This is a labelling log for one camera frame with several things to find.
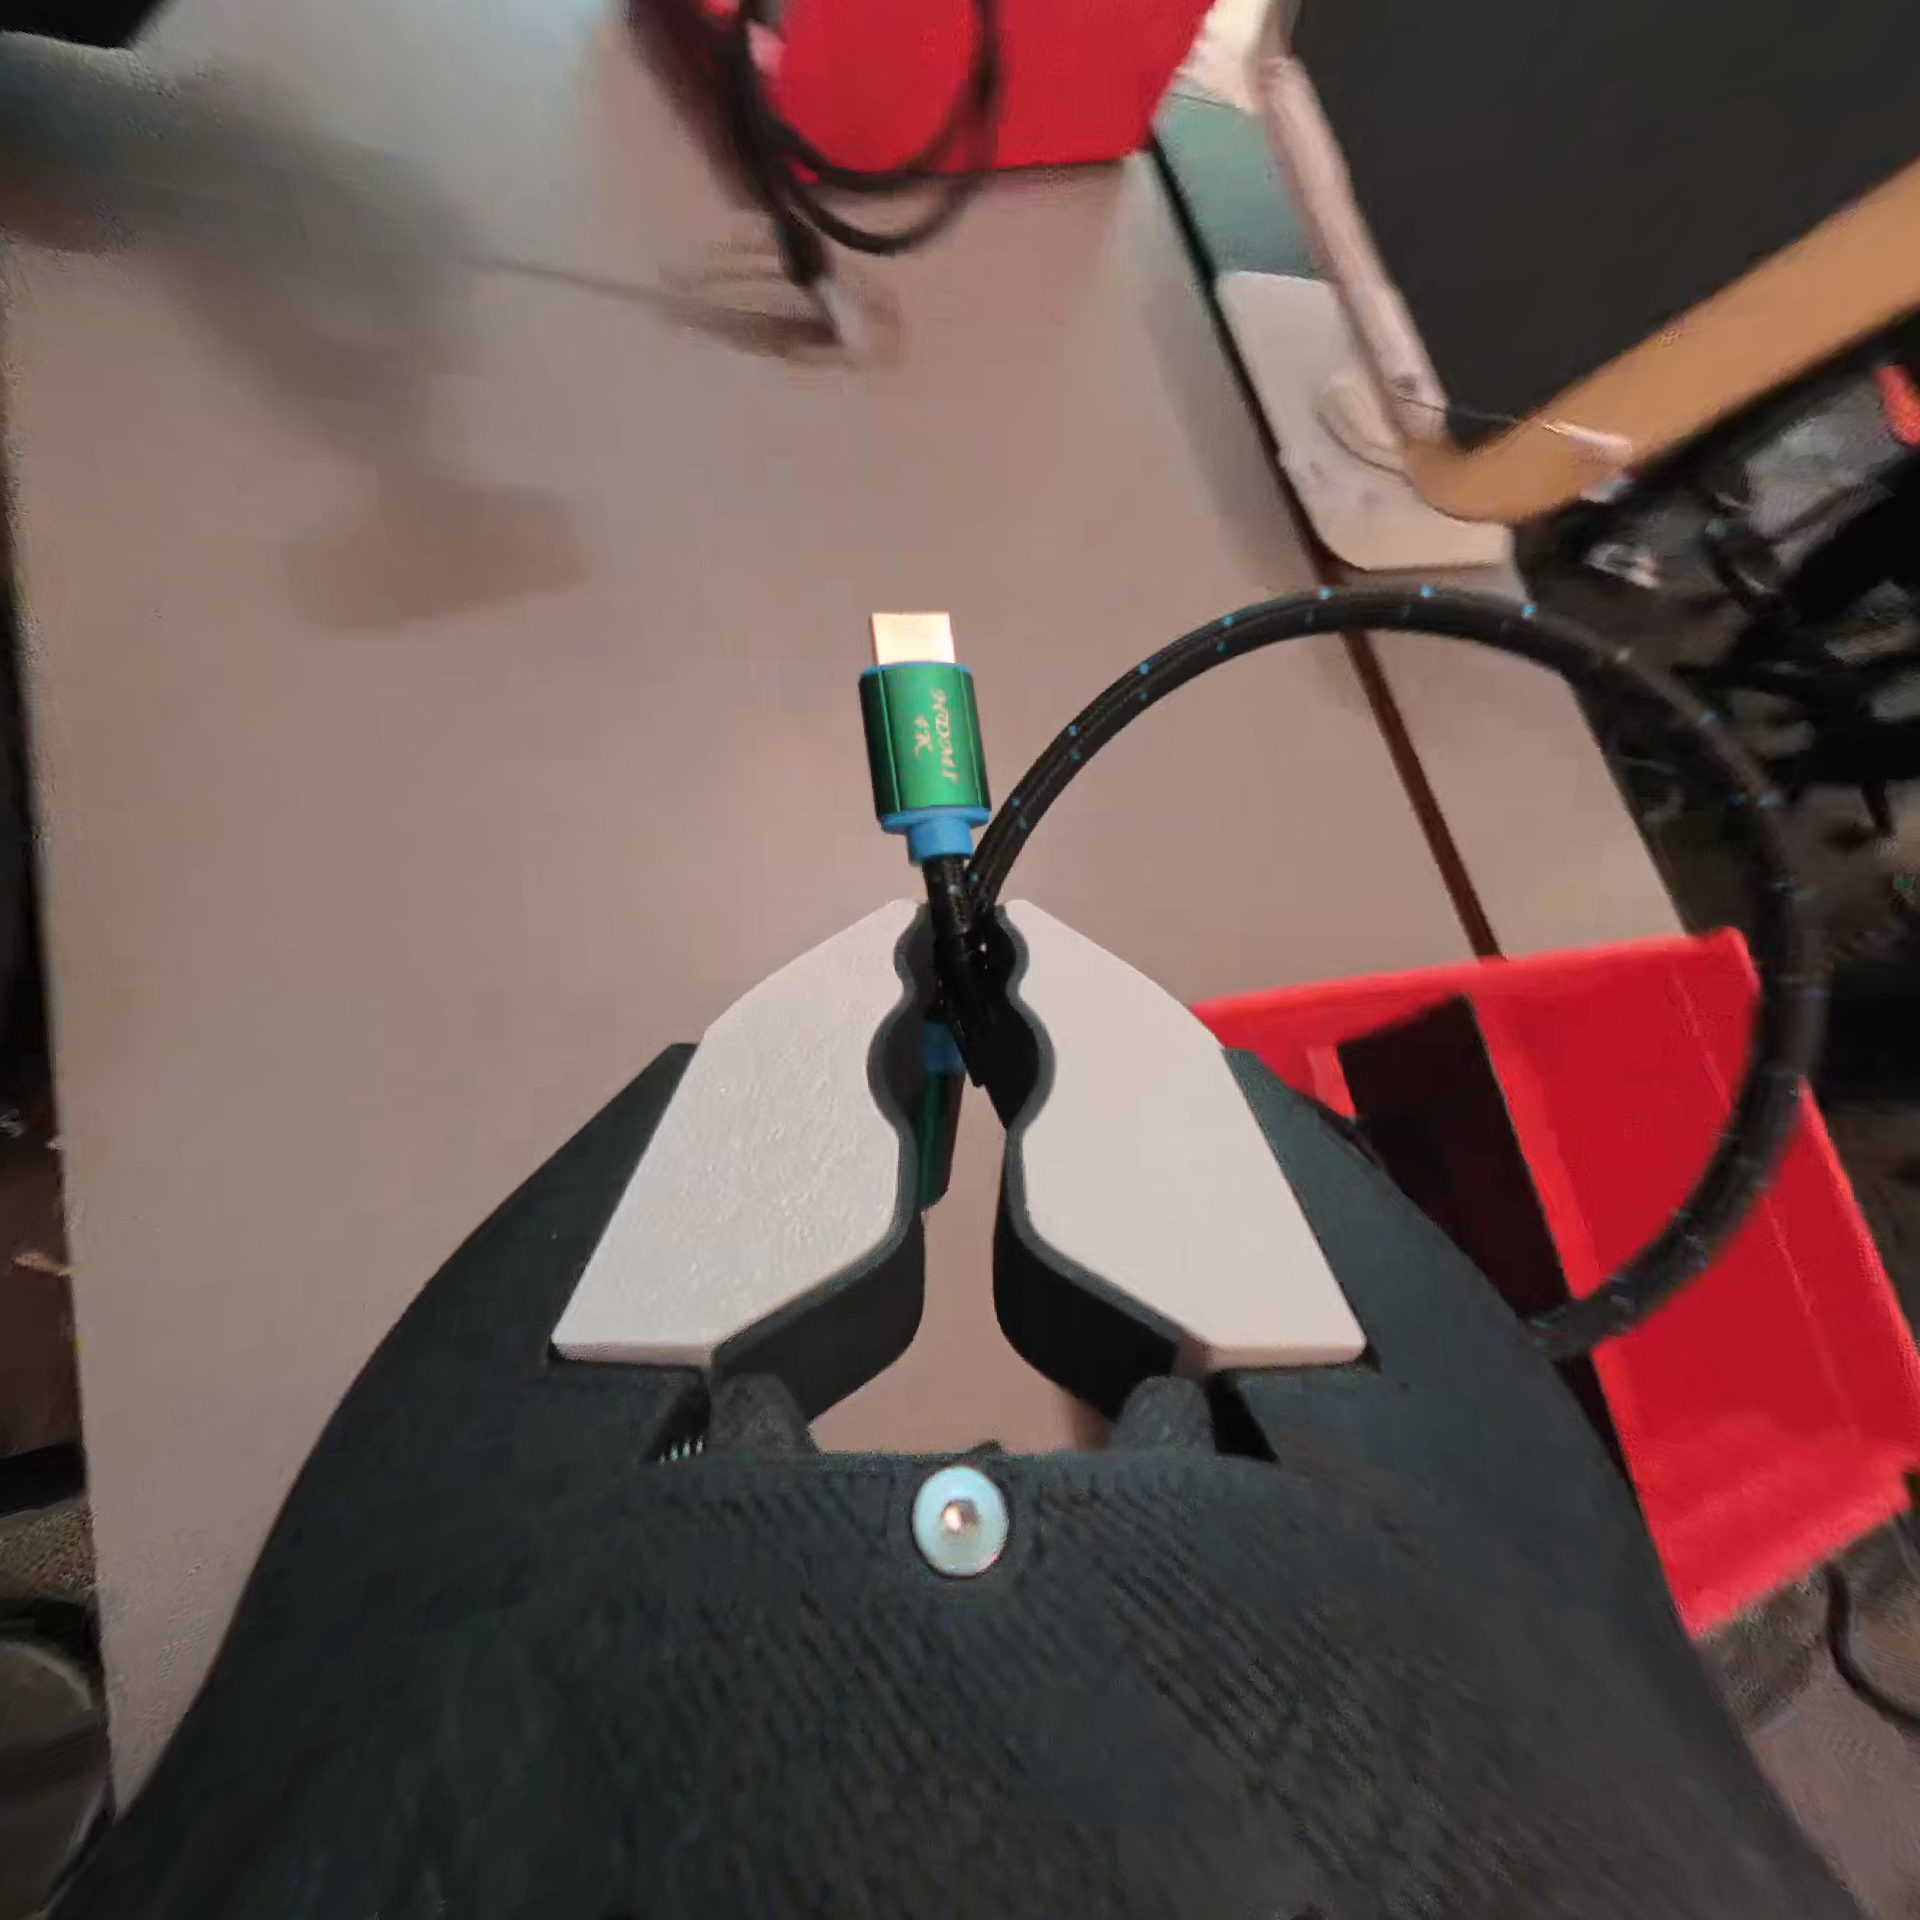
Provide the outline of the grey desk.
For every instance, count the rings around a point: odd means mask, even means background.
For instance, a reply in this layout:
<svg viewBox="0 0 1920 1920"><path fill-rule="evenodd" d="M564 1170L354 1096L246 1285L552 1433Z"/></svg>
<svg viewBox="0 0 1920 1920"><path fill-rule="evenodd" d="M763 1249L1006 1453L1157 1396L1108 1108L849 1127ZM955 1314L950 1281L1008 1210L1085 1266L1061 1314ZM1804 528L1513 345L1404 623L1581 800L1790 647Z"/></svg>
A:
<svg viewBox="0 0 1920 1920"><path fill-rule="evenodd" d="M1306 582L1155 157L846 268L836 351L621 4L5 48L5 429L116 1784L320 1429L660 1047L905 889L854 679L996 789Z"/></svg>
<svg viewBox="0 0 1920 1920"><path fill-rule="evenodd" d="M1206 112L1180 108L1172 95L1158 109L1155 154L1212 294L1194 220L1172 180L1172 162L1164 157L1165 128L1198 125ZM1217 322L1256 409L1218 314ZM1281 482L1332 584L1443 584L1513 601L1524 597L1508 529L1512 562L1497 570L1347 570L1307 525L1282 471ZM1385 717L1400 727L1496 948L1546 952L1680 932L1665 878L1564 680L1517 658L1395 632L1365 636L1360 661L1374 674Z"/></svg>

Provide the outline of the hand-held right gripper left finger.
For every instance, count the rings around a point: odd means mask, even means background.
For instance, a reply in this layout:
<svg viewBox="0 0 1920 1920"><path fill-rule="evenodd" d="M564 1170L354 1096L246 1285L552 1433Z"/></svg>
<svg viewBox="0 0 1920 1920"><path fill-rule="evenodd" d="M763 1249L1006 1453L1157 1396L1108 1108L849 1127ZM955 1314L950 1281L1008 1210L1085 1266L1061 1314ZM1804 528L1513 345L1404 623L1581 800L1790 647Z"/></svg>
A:
<svg viewBox="0 0 1920 1920"><path fill-rule="evenodd" d="M923 908L893 901L709 1023L560 1320L556 1354L768 1375L830 1410L922 1325Z"/></svg>

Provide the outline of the white board stand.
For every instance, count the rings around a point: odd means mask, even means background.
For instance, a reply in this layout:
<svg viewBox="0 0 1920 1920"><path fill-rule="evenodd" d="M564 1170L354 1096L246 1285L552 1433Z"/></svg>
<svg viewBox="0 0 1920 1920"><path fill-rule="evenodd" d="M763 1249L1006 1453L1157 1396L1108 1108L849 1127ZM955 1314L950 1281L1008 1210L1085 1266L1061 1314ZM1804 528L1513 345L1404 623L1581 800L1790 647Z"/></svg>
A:
<svg viewBox="0 0 1920 1920"><path fill-rule="evenodd" d="M1506 528L1454 518L1406 452L1450 424L1445 393L1289 49L1206 24L1164 157L1190 215L1233 356L1322 545L1347 570L1497 570Z"/></svg>

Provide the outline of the red bin with black divider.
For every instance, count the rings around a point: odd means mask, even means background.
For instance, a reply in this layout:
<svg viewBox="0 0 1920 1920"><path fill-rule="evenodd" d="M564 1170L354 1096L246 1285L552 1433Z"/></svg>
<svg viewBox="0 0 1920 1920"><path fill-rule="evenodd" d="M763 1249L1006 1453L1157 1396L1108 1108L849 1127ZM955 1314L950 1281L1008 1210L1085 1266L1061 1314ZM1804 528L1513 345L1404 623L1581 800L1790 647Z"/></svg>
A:
<svg viewBox="0 0 1920 1920"><path fill-rule="evenodd" d="M1670 935L1198 1000L1354 1119L1513 1312L1611 1277L1678 1208L1745 1070L1742 935ZM1696 1638L1908 1508L1914 1333L1817 1105L1734 1241L1564 1370Z"/></svg>

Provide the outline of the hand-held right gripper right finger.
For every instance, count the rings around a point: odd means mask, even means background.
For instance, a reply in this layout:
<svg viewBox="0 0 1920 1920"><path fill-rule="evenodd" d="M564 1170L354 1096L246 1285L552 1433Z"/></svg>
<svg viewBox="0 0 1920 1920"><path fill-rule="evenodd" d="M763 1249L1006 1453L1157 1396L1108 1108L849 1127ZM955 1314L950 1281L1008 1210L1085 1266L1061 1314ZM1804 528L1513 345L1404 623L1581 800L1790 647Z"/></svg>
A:
<svg viewBox="0 0 1920 1920"><path fill-rule="evenodd" d="M1097 1412L1150 1378L1347 1365L1368 1336L1210 1029L1042 908L996 912L993 1297Z"/></svg>

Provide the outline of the red plastic bin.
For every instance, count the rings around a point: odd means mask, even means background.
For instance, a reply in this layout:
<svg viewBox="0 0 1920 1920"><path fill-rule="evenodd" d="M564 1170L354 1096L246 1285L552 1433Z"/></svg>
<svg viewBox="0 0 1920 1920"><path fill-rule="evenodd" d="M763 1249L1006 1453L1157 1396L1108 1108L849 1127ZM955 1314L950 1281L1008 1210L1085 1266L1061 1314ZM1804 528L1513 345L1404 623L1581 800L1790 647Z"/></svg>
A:
<svg viewBox="0 0 1920 1920"><path fill-rule="evenodd" d="M1210 1L756 4L750 60L776 151L854 194L1120 160Z"/></svg>

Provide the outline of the black tablet on stand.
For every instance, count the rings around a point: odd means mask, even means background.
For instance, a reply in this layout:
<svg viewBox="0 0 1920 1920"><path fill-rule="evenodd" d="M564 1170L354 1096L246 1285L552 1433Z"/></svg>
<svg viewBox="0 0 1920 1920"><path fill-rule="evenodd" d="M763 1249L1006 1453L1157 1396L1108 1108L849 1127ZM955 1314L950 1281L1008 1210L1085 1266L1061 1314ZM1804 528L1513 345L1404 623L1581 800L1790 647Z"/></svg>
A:
<svg viewBox="0 0 1920 1920"><path fill-rule="evenodd" d="M1916 1L1312 1L1304 220L1441 511L1517 525L1916 314Z"/></svg>

